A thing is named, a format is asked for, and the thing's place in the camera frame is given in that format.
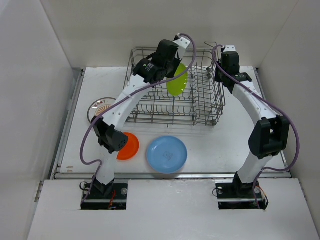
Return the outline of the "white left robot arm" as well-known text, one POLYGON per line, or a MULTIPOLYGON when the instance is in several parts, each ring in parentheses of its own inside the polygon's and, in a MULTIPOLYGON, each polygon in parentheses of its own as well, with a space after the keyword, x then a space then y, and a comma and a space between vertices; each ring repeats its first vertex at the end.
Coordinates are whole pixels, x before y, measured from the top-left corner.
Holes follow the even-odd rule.
POLYGON ((115 179, 117 153, 128 143, 121 131, 127 118, 139 101, 158 83, 172 79, 191 41, 176 37, 173 41, 162 40, 156 51, 140 60, 119 97, 106 113, 92 119, 98 143, 104 148, 102 162, 92 187, 100 198, 111 195, 115 179))

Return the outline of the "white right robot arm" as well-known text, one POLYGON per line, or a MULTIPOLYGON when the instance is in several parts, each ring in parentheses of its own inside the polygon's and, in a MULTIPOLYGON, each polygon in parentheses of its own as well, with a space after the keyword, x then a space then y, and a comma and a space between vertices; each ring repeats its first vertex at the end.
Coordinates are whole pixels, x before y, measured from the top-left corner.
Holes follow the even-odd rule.
POLYGON ((249 155, 233 178, 232 193, 252 198, 255 179, 267 163, 287 146, 290 122, 278 115, 256 90, 252 78, 240 71, 240 57, 233 45, 223 46, 216 61, 215 80, 242 104, 254 128, 248 139, 249 155))

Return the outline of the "light blue plastic plate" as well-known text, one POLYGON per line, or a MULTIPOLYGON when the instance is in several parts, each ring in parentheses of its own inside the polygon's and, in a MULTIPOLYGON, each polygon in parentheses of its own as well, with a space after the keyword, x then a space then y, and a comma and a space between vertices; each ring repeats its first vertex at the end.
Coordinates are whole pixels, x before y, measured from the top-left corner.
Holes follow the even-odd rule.
POLYGON ((174 174, 187 162, 188 150, 179 138, 161 136, 148 145, 146 159, 154 171, 161 174, 174 174))

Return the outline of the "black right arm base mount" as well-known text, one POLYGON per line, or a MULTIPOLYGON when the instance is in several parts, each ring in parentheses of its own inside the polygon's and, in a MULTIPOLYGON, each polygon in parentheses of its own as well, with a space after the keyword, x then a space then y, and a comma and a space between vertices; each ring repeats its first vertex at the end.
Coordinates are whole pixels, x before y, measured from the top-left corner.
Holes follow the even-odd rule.
POLYGON ((254 189, 251 184, 240 189, 233 182, 218 182, 214 190, 219 210, 266 210, 269 206, 258 182, 254 189))

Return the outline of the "orange plastic plate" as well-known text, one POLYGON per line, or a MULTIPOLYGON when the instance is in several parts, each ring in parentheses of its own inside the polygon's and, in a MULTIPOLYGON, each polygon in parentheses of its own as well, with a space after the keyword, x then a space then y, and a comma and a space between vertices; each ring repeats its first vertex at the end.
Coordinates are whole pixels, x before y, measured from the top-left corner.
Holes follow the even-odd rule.
POLYGON ((116 159, 119 161, 132 159, 140 149, 140 142, 136 135, 130 132, 125 132, 124 134, 128 137, 128 142, 117 155, 116 159))

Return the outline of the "white plate orange sunburst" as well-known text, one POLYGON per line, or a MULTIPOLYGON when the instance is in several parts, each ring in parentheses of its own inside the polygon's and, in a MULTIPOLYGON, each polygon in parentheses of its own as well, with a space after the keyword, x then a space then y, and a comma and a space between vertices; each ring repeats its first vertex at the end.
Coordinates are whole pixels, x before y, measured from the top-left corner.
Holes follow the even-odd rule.
POLYGON ((87 111, 87 120, 91 123, 92 119, 100 115, 115 103, 116 99, 113 97, 104 97, 96 100, 91 104, 87 111))

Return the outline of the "lime green plastic plate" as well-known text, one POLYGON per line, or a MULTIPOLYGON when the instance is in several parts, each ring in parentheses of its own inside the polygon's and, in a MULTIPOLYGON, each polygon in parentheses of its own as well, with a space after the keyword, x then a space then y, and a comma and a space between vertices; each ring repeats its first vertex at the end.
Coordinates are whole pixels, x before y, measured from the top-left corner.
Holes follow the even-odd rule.
MULTIPOLYGON (((180 63, 174 76, 176 77, 176 76, 180 75, 186 69, 187 69, 187 67, 183 63, 180 63)), ((184 90, 187 87, 187 83, 188 83, 188 72, 185 72, 179 78, 177 78, 173 81, 167 82, 166 88, 167 88, 167 91, 169 92, 169 94, 171 94, 174 97, 177 97, 184 92, 184 90)))

